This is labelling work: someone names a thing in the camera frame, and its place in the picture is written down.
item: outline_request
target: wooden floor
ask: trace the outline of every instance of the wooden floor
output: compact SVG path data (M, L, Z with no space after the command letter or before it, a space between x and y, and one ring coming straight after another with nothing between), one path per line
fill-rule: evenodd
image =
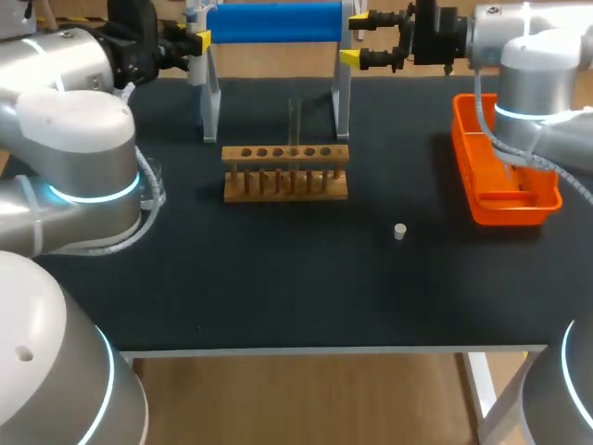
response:
M522 360L493 354L497 389ZM459 357L153 359L148 445L475 444ZM522 445L514 431L506 445Z
M183 19L183 3L157 0L158 14ZM370 0L397 10L408 0ZM440 0L468 14L472 0ZM103 16L106 1L52 0L59 16ZM391 49L394 30L367 32L355 47ZM215 48L222 77L331 76L334 44L228 45ZM456 63L456 75L470 74ZM165 75L183 77L179 71ZM391 71L356 72L356 76ZM397 76L442 75L440 67ZM579 106L592 101L583 76ZM489 354L497 392L523 359ZM151 410L149 445L465 445L474 444L473 407L453 355L383 355L149 360L143 381ZM522 445L515 431L506 445Z

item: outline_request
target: wooden peg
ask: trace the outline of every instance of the wooden peg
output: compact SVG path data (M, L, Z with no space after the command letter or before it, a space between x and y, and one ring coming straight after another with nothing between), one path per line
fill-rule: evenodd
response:
M251 179L251 174L249 174L249 170L245 170L243 173L243 187L245 189L245 194L249 195L249 180Z
M263 191L266 188L266 172L263 169L259 169L259 193L263 195Z
M327 190L327 177L328 172L327 170L324 170L322 173L322 192L325 192Z
M313 172L307 170L307 193L311 193L311 186L313 184Z
M237 164L231 164L231 180L233 184L237 184Z
M274 191L280 193L280 187L282 186L282 170L276 169L276 188Z
M297 171L290 170L290 193L294 194L297 190Z

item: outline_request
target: white cylinder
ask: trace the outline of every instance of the white cylinder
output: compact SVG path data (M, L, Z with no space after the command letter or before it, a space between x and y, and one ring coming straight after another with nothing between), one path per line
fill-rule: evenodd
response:
M406 232L408 231L408 228L400 223L400 224L396 224L395 228L394 228L394 237L397 241L401 241L402 239L404 239L404 236L406 235Z
M0 252L0 443L144 444L140 380L56 280Z

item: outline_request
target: metal table frame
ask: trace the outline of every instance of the metal table frame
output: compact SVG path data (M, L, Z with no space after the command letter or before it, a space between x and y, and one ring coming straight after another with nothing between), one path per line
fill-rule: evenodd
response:
M122 355L130 364L134 359L190 358L190 357L237 357L270 355L331 355L331 354L439 354L461 353L465 364L473 408L477 418L477 435L480 445L498 445L524 420L521 414L521 389L525 374L537 354L545 346L443 346L443 347L352 347L352 348L261 348L237 350L149 350L126 351ZM486 359L487 352L529 352L524 363L511 382L497 398L492 375ZM528 445L536 445L524 427Z

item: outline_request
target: metal frame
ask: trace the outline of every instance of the metal frame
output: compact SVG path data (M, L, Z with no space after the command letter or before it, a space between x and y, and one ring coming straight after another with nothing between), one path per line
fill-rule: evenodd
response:
M338 141L349 138L350 118L350 80L351 69L340 63L340 49L352 47L352 31L348 29L348 18L354 14L355 5L361 1L366 7L367 0L342 0L342 36L335 51L334 80L332 82L332 101L334 105L334 128ZM208 49L208 80L202 93L200 109L204 128L204 142L216 143L219 117L221 115L221 88L216 75L212 48Z
M473 407L477 417L480 445L499 445L521 423L521 391L524 377L537 354L546 346L440 346L440 347L351 347L351 348L260 348L231 350L148 350L126 351L121 354L133 363L135 359L182 358L182 357L237 357L271 355L331 355L331 354L436 354L462 353L465 370L470 383ZM492 383L485 351L518 352L530 351L497 399Z
M219 132L222 91L219 78L216 75L212 47L208 49L208 79L203 88L200 109L204 125L204 142L215 144Z
M483 352L463 354L477 418L478 443L480 445L499 445L516 425L522 424L521 398L523 382L527 371L542 349L537 348L529 352L527 358L504 388L499 398L497 398L494 390L486 354Z
M340 49L352 47L352 31L348 29L348 19L354 15L354 0L342 0L342 38L335 51L334 80L332 82L332 101L334 103L335 138L347 141L350 137L350 81L351 69L340 63Z

